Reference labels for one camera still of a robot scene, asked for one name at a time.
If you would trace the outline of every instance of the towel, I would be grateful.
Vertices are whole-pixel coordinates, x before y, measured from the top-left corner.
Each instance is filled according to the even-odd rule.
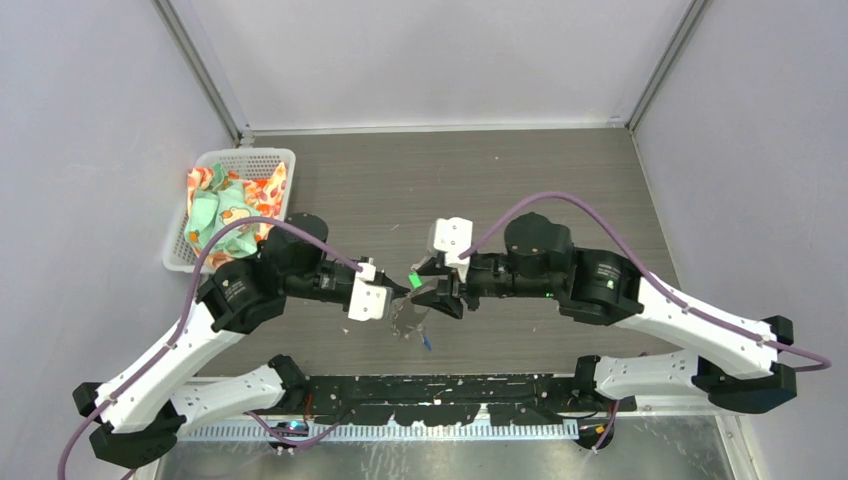
[[[245,217],[276,218],[280,214],[286,188],[286,165],[280,163],[270,178],[244,180],[223,165],[195,167],[188,172],[188,220],[183,231],[195,254],[199,254],[218,230]],[[271,225],[242,225],[227,232],[211,250],[206,264],[218,268],[234,258],[256,253],[257,243],[271,231]]]

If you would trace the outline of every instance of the white panel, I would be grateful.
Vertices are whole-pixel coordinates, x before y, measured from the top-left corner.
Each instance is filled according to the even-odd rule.
[[[229,138],[150,1],[0,2],[0,97],[0,477],[56,478],[71,391],[179,314],[162,241],[185,170]],[[68,478],[124,475],[87,436]]]
[[[689,0],[194,0],[255,130],[624,122]]]
[[[845,478],[848,2],[713,2],[637,132],[678,278],[833,360],[752,417],[773,480]],[[780,356],[782,362],[801,363]]]

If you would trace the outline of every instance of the white plastic basket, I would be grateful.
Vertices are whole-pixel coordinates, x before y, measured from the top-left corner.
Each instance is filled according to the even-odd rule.
[[[233,148],[204,153],[195,164],[198,167],[211,167],[220,163],[227,170],[236,172],[239,177],[250,180],[268,178],[274,173],[274,169],[280,162],[286,163],[287,177],[286,190],[283,192],[283,205],[280,209],[279,219],[286,216],[289,208],[289,198],[292,189],[292,178],[294,178],[294,152],[284,148]],[[188,221],[186,212],[185,196],[182,197],[180,205],[171,221],[168,229],[167,242],[162,251],[162,263],[165,268],[174,272],[191,272],[194,270],[194,262],[197,256],[191,246],[183,237],[183,230]],[[208,265],[203,266],[203,273],[212,273],[214,270]]]

